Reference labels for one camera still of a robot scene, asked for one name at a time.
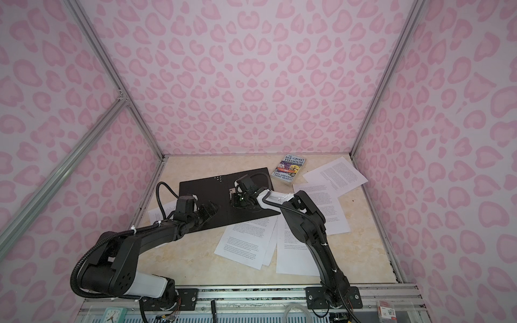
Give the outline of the blue and black file folder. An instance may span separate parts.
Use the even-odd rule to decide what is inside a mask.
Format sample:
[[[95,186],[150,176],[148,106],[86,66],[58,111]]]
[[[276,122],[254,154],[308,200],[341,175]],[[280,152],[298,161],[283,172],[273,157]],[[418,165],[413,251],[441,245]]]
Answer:
[[[212,202],[218,206],[218,212],[199,228],[199,231],[280,214],[278,211],[262,209],[258,206],[248,208],[234,207],[234,204],[231,202],[231,190],[235,188],[234,183],[243,176],[250,176],[259,188],[267,188],[271,183],[268,169],[257,168],[233,174],[183,181],[179,184],[179,193],[181,195],[195,195],[202,205]]]

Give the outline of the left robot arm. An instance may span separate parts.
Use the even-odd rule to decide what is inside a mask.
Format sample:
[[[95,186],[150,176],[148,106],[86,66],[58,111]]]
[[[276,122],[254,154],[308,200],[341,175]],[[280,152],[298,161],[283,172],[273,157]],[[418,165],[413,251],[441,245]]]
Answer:
[[[90,299],[146,297],[173,305],[174,280],[138,272],[139,256],[199,230],[218,210],[211,201],[199,204],[192,195],[180,196],[176,209],[150,226],[102,234],[72,270],[71,290]]]

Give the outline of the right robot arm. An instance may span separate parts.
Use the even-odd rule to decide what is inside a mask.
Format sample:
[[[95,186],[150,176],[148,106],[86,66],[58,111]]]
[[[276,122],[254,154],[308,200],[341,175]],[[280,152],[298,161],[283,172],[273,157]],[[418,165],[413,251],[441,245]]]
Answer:
[[[294,237],[308,248],[319,271],[324,300],[332,308],[352,312],[354,308],[363,307],[358,288],[350,285],[333,256],[324,215],[306,192],[275,192],[259,186],[247,175],[236,180],[234,186],[230,190],[230,203],[234,208],[269,209],[283,215]]]

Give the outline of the colourful treehouse book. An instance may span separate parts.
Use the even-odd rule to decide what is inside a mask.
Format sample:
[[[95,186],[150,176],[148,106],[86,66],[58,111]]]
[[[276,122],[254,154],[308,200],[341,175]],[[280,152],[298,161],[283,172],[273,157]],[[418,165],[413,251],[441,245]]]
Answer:
[[[306,158],[288,154],[273,170],[271,177],[284,184],[292,184],[305,164]]]

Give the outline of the sheet under centre sheet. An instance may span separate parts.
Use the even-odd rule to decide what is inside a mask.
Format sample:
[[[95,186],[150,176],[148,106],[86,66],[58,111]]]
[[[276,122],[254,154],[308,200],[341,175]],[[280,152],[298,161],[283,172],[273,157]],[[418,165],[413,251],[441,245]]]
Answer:
[[[263,259],[263,266],[269,266],[273,259],[273,253],[277,246],[277,225],[273,228],[273,232],[271,238],[269,240],[268,247],[266,249],[266,253]]]

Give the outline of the centre right printed sheet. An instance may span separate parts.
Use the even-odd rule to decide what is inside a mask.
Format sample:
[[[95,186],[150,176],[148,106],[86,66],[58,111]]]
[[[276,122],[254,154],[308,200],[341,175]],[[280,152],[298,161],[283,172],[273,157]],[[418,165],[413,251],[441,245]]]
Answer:
[[[279,216],[277,222],[276,273],[319,276],[316,262],[312,258],[307,246],[296,239],[285,219],[281,216]]]

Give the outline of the far right printed sheet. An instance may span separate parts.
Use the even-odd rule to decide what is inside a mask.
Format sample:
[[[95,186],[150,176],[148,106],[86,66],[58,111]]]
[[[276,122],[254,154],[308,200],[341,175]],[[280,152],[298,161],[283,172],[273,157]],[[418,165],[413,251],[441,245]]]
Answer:
[[[304,178],[311,184],[330,184],[337,196],[347,194],[368,182],[368,179],[344,157],[307,172]]]

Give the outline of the small teal alarm clock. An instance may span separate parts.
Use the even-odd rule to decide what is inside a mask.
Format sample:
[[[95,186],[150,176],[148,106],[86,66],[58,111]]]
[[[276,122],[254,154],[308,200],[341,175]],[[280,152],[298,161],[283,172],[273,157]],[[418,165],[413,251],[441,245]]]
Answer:
[[[100,323],[124,323],[126,308],[106,308]]]

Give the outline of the aluminium frame corner post left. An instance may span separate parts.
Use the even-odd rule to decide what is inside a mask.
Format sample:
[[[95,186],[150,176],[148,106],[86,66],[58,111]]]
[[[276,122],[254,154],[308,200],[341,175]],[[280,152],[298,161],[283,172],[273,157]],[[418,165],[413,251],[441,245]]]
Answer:
[[[106,71],[108,77],[111,82],[113,82],[114,86],[117,88],[118,92],[121,94],[123,100],[127,102],[129,110],[135,119],[137,126],[142,131],[145,139],[150,144],[154,153],[157,155],[159,160],[164,160],[165,154],[161,150],[158,145],[156,138],[153,136],[151,129],[144,121],[143,115],[140,113],[137,105],[135,104],[132,96],[129,94],[129,90],[125,85],[124,81],[121,78],[120,73],[115,67],[114,61],[110,58],[108,51],[105,49],[105,46],[102,44],[98,33],[95,31],[94,24],[88,17],[85,9],[83,8],[80,1],[76,0],[65,0],[64,4],[69,10],[71,16],[78,24],[79,29],[82,31],[83,35],[86,37],[89,42],[92,50],[97,56],[101,66]]]

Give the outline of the aluminium frame corner post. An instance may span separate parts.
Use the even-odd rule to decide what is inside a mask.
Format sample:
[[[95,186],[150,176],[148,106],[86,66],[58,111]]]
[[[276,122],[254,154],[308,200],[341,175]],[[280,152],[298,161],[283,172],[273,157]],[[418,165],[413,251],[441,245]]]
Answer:
[[[120,73],[115,67],[114,61],[110,58],[108,51],[105,49],[105,46],[102,44],[98,33],[95,31],[94,24],[88,17],[85,9],[83,8],[80,1],[76,0],[65,0],[64,4],[69,10],[71,16],[78,24],[79,29],[82,31],[83,35],[86,37],[89,42],[92,50],[97,56],[101,66],[106,71],[108,77],[111,82],[113,82],[114,86],[117,88],[118,92],[121,94],[123,100],[127,102],[129,110],[135,119],[137,126],[142,131],[145,139],[150,144],[154,153],[157,155],[159,160],[164,160],[165,154],[161,150],[158,145],[156,138],[153,136],[151,129],[144,121],[143,115],[140,113],[137,105],[135,104],[132,96],[129,94],[129,90],[125,85],[124,81],[121,78]]]
[[[389,60],[387,61],[373,99],[370,102],[365,118],[359,128],[358,136],[351,148],[350,158],[352,162],[354,162],[359,156],[359,149],[361,148],[363,140],[367,136],[367,131],[372,123],[374,114],[380,106],[380,101],[382,100],[383,95],[385,95],[386,90],[388,90],[390,81],[397,71],[397,67],[411,42],[411,38],[414,35],[422,16],[425,15],[426,10],[428,9],[428,4],[429,1],[424,0],[417,0],[412,3],[407,19],[403,24],[401,34],[394,44],[393,51],[389,56]]]

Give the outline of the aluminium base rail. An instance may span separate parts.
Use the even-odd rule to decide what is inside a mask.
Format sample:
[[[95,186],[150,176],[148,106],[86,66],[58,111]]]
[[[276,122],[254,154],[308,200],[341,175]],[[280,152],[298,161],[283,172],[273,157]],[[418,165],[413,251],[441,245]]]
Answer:
[[[378,306],[388,305],[397,322],[430,322],[414,284],[357,284],[347,295],[349,310],[325,304],[317,285],[222,285],[180,287],[179,311],[154,311],[130,300],[86,300],[76,322],[380,322]]]

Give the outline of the aluminium frame corner post right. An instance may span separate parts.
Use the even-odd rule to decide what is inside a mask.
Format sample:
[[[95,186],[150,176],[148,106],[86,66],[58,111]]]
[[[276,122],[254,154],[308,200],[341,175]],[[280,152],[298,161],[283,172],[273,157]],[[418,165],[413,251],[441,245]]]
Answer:
[[[429,1],[424,0],[417,0],[412,3],[407,19],[403,24],[401,34],[394,44],[393,51],[389,56],[389,60],[387,61],[373,99],[370,102],[365,118],[359,128],[358,136],[351,148],[350,158],[352,162],[354,162],[359,156],[359,149],[361,148],[363,140],[367,136],[367,131],[372,123],[374,114],[380,106],[380,101],[382,100],[383,95],[385,95],[386,90],[388,90],[390,81],[397,71],[397,67],[411,42],[411,38],[414,35],[422,16],[425,15],[426,10],[428,9],[428,4]]]

